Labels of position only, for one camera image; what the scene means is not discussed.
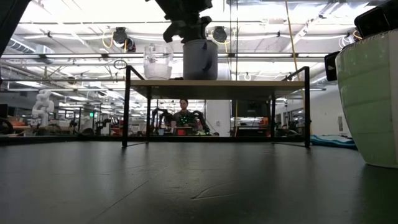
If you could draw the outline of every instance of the person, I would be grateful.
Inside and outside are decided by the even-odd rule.
[[[190,112],[187,110],[188,100],[180,100],[181,110],[173,114],[174,120],[177,122],[177,127],[192,127],[197,128],[198,123],[195,117],[189,116]]]

